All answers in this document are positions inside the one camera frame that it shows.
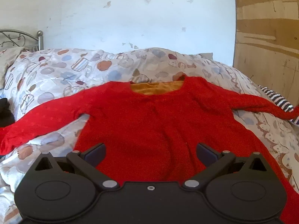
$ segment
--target circular cover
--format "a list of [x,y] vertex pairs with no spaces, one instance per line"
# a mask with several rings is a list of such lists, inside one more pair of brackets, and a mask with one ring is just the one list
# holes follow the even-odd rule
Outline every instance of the circular cover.
[[260,221],[284,208],[286,192],[278,179],[238,175],[223,175],[208,184],[206,197],[216,210],[233,219]]
[[39,173],[17,188],[15,203],[22,214],[34,220],[64,220],[78,215],[91,205],[95,186],[73,173]]

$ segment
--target bed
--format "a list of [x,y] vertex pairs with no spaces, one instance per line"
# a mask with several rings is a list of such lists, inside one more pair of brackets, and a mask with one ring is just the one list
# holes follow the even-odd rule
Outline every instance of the bed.
[[[0,30],[0,34],[4,32],[19,34],[17,41],[29,35],[22,31]],[[26,46],[25,43],[19,45],[11,41],[12,36],[5,38],[10,45]],[[44,102],[108,81],[167,82],[175,81],[183,74],[200,76],[225,89],[270,100],[248,77],[214,61],[209,53],[183,55],[162,48],[119,54],[76,48],[44,49],[42,31],[38,31],[37,36],[29,35],[29,38],[34,43],[28,49],[22,48],[17,54],[9,49],[5,51],[11,53],[10,57],[15,60],[7,69],[0,95],[8,98],[15,120]],[[299,127],[268,113],[242,110],[233,113],[235,120],[251,130],[267,147],[299,193],[296,183],[299,181]],[[0,160],[0,223],[18,223],[21,220],[13,194],[37,156],[44,151],[50,151],[53,156],[65,156],[72,151],[88,118],[88,115],[82,115],[55,132],[30,140]]]

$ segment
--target black cloth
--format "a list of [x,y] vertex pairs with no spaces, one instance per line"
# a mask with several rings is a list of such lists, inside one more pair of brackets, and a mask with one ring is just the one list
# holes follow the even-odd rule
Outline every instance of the black cloth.
[[9,110],[7,98],[0,99],[0,127],[11,125],[15,122],[12,112]]

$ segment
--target red cardigan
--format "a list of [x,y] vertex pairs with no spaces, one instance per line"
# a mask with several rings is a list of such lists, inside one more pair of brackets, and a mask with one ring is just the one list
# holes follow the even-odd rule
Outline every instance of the red cardigan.
[[232,109],[268,112],[281,119],[299,115],[299,107],[286,113],[266,99],[225,90],[201,77],[186,77],[179,90],[151,96],[133,92],[130,83],[109,82],[46,102],[0,129],[0,155],[60,129],[83,113],[90,114],[90,118],[74,149],[83,152],[105,143],[107,155],[97,168],[119,183],[183,182],[204,169],[195,153],[199,142],[219,152],[230,150],[236,156],[258,151],[287,190],[282,220],[299,223],[295,211],[299,195],[263,143],[234,119]]

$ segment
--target striped shirt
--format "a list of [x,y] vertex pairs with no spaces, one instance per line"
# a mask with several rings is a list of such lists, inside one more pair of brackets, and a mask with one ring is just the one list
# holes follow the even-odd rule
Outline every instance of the striped shirt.
[[[274,92],[267,87],[259,86],[261,90],[280,108],[282,108],[285,112],[291,112],[294,110],[294,106],[290,104],[283,96]],[[293,124],[299,126],[299,117],[290,120]]]

